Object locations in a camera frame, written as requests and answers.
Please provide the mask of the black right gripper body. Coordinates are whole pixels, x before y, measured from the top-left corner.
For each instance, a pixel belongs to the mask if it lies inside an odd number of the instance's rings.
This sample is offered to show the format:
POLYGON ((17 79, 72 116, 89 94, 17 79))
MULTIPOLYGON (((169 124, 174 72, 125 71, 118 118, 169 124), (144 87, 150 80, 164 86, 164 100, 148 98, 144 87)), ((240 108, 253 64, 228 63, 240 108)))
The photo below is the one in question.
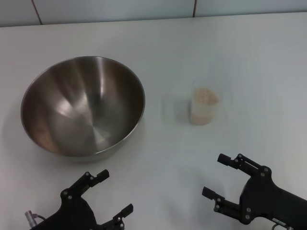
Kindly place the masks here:
POLYGON ((307 228, 306 200, 277 187, 270 177, 250 178, 245 187, 241 201, 247 224, 262 217, 284 228, 307 228))

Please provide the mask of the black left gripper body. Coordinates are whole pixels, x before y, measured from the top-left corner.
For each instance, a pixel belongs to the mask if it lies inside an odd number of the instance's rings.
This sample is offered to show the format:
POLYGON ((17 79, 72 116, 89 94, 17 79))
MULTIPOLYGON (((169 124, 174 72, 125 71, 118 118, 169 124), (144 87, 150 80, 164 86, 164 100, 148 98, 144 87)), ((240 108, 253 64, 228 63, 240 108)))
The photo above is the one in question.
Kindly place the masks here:
POLYGON ((33 226, 33 230, 95 230, 97 222, 93 211, 81 196, 72 196, 67 190, 61 195, 59 210, 42 222, 33 226))

